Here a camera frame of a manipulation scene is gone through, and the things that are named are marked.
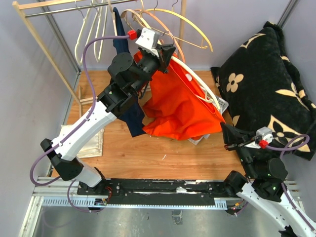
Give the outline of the orange t shirt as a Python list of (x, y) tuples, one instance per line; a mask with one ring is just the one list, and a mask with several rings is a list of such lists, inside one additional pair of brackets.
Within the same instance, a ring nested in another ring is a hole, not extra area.
[(197, 140), (203, 135), (222, 131), (224, 118), (215, 105), (202, 100), (204, 92), (195, 79), (175, 61), (166, 74), (157, 71), (150, 82), (151, 98), (143, 111), (152, 122), (143, 130), (156, 137), (178, 141)]

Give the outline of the white pink t shirt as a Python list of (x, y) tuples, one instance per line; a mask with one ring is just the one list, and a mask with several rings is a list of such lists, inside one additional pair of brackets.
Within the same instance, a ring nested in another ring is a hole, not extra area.
[(194, 145), (197, 145), (200, 141), (202, 141), (203, 139), (208, 139), (209, 138), (209, 134), (205, 134), (203, 136), (201, 136), (199, 139), (193, 139), (193, 138), (190, 138), (188, 139), (189, 142), (191, 142), (192, 144)]

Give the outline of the navy blue t shirt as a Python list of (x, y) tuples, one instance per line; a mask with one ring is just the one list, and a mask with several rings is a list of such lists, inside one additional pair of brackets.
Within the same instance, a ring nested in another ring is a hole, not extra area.
[[(118, 9), (114, 7), (113, 12), (115, 14), (117, 35), (125, 36), (125, 30)], [(114, 39), (113, 46), (116, 49), (117, 54), (130, 53), (128, 41), (126, 39)], [(145, 134), (143, 130), (143, 118), (145, 115), (136, 98), (128, 98), (123, 105), (123, 109), (124, 112), (119, 116), (119, 119), (127, 124), (131, 136), (137, 137)]]

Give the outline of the orange hanger with metal hook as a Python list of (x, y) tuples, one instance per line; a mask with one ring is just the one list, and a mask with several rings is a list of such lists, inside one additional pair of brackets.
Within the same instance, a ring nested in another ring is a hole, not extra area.
[(139, 10), (140, 19), (141, 19), (141, 20), (144, 20), (144, 18), (142, 17), (142, 14), (143, 14), (143, 13), (145, 13), (145, 14), (151, 16), (153, 19), (155, 19), (155, 20), (165, 29), (165, 31), (164, 31), (163, 33), (169, 33), (169, 35), (170, 35), (170, 36), (172, 37), (172, 39), (175, 41), (174, 43), (175, 43), (176, 48), (177, 48), (177, 50), (178, 50), (178, 54), (181, 56), (182, 61), (185, 63), (185, 56), (184, 56), (184, 53), (183, 53), (183, 51), (182, 51), (182, 49), (181, 49), (181, 46), (179, 45), (178, 41), (175, 39), (173, 33), (168, 29), (168, 27), (167, 27), (159, 18), (157, 18), (155, 15), (153, 15), (152, 13), (150, 13), (149, 11), (147, 11), (147, 10), (145, 9), (143, 0), (140, 0), (140, 2), (141, 2), (141, 6), (142, 6), (142, 8)]

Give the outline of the yellow hanger with metal hook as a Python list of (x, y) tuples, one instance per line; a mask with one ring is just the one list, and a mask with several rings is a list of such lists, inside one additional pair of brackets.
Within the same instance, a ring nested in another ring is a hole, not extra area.
[[(204, 34), (204, 32), (199, 27), (197, 27), (192, 21), (190, 21), (189, 19), (187, 19), (185, 16), (182, 15), (182, 13), (184, 13), (184, 14), (186, 13), (186, 1), (185, 1), (185, 3), (181, 4), (181, 13), (180, 14), (174, 12), (173, 10), (161, 9), (161, 8), (156, 8), (156, 7), (147, 9), (147, 11), (148, 12), (155, 12), (155, 11), (165, 12), (165, 13), (172, 14), (172, 15), (178, 17), (180, 19), (180, 30), (179, 30), (179, 38), (176, 38), (176, 39), (183, 41), (185, 43), (191, 44), (197, 48), (201, 48), (201, 49), (209, 48), (210, 51), (213, 52), (212, 43), (207, 38), (207, 36)], [(201, 37), (202, 37), (201, 46), (182, 39), (182, 37), (184, 36), (184, 22), (191, 25), (201, 35)]]

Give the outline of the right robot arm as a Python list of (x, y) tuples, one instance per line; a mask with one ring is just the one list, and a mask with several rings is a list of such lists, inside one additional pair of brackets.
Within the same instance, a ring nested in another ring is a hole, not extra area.
[(236, 151), (245, 171), (244, 175), (230, 172), (224, 181), (224, 193), (231, 198), (242, 198), (271, 218), (283, 237), (314, 237), (316, 223), (301, 209), (285, 185), (288, 172), (281, 158), (258, 158), (250, 152), (250, 149), (268, 149), (283, 155), (306, 145), (309, 136), (297, 135), (285, 147), (277, 148), (270, 146), (274, 137), (267, 127), (247, 132), (224, 122), (220, 125), (225, 149)]

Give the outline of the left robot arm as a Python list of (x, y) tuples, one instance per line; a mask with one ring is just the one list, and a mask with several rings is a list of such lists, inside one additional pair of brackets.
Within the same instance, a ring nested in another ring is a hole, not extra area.
[(138, 102), (138, 94), (152, 80), (156, 71), (166, 73), (175, 51), (172, 44), (157, 45), (157, 55), (141, 49), (141, 60), (130, 53), (117, 54), (108, 73), (112, 82), (97, 96), (90, 109), (72, 125), (72, 131), (53, 140), (44, 139), (41, 147), (64, 181), (76, 179), (88, 185), (94, 195), (101, 195), (106, 183), (96, 168), (77, 157), (80, 149), (102, 128), (120, 118)]

